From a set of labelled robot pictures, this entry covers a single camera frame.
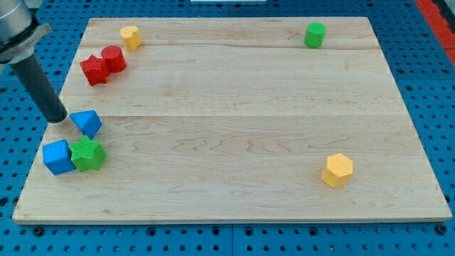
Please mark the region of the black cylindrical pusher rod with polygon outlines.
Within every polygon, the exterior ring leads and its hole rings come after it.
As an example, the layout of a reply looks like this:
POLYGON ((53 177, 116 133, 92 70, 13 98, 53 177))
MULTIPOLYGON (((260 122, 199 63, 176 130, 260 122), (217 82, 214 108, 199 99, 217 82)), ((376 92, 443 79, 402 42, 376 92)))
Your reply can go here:
POLYGON ((34 54, 10 67, 48 122, 59 123, 67 117, 67 110, 34 54))

